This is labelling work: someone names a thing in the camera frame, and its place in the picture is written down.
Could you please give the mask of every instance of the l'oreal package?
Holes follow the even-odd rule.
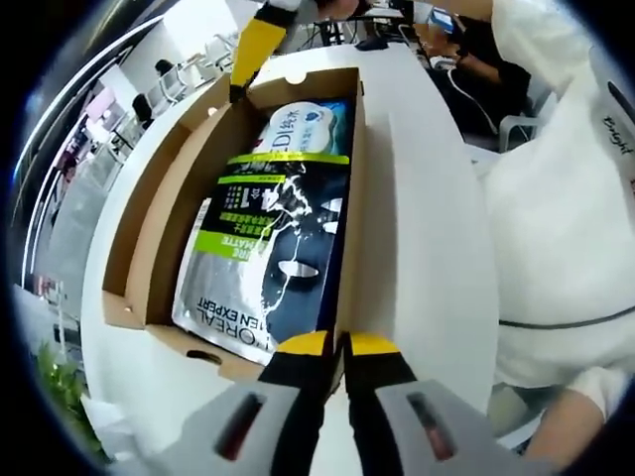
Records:
[[[334,326],[348,110],[344,101],[283,106],[253,153],[228,162],[190,235],[176,325],[263,365],[277,344]]]

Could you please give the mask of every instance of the white desk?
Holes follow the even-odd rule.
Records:
[[[364,82],[368,136],[361,326],[390,335],[419,378],[435,377],[485,411],[498,319],[485,208],[458,130],[416,58],[401,45],[331,47],[273,59],[257,80],[349,65]],[[209,363],[103,323],[100,285],[115,224],[160,138],[192,100],[157,119],[128,158],[97,225],[83,288],[90,392],[123,407],[147,451],[173,442],[184,419],[230,385]],[[312,474],[361,474],[342,389],[327,403],[320,434]]]
[[[364,13],[362,17],[400,19],[404,18],[404,15],[394,8],[373,7]]]

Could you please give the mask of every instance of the green label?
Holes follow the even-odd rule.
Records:
[[[320,162],[347,166],[350,164],[350,159],[347,156],[332,156],[313,152],[265,152],[234,157],[228,164],[247,164],[250,162]]]
[[[248,261],[253,253],[262,253],[267,241],[258,238],[244,238],[214,231],[199,231],[194,249],[236,261]]]
[[[218,179],[218,184],[228,183],[284,183],[285,176],[227,176]]]

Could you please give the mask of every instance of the white shirt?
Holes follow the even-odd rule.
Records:
[[[550,0],[494,0],[492,28],[501,56],[560,98],[538,139],[483,180],[501,318],[572,323],[635,306],[635,140],[602,100],[592,43]],[[635,312],[575,329],[500,328],[498,378],[508,384],[577,378],[572,387],[607,415],[632,372]]]

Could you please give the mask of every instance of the green plant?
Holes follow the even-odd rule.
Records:
[[[85,442],[97,458],[106,460],[101,443],[81,404],[81,394],[85,388],[77,377],[76,365],[57,364],[48,343],[40,346],[36,362],[45,391],[55,402],[70,430]]]

